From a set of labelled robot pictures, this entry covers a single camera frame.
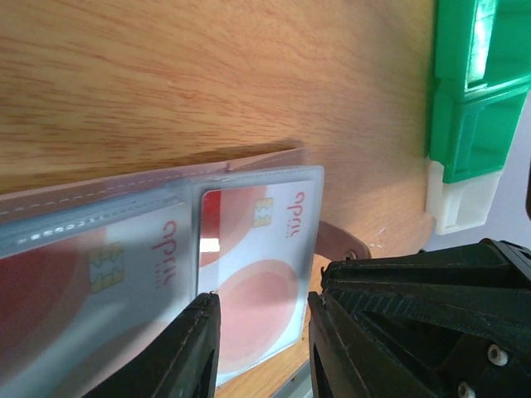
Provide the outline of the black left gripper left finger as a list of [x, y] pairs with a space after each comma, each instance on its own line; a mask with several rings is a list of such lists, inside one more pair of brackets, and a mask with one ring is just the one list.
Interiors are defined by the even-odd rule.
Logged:
[[138, 356], [87, 397], [213, 397], [220, 352], [221, 305], [199, 294]]

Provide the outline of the red white credit card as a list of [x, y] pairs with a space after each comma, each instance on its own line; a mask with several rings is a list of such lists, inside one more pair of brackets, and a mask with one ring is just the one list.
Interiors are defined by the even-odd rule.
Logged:
[[299, 338], [319, 200], [312, 180], [203, 195], [198, 289], [220, 298], [222, 375], [242, 373]]

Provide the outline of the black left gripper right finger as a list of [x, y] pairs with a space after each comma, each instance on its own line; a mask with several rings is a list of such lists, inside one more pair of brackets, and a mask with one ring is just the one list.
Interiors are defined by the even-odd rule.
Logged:
[[336, 261], [321, 287], [308, 297], [315, 396], [529, 396], [527, 248]]

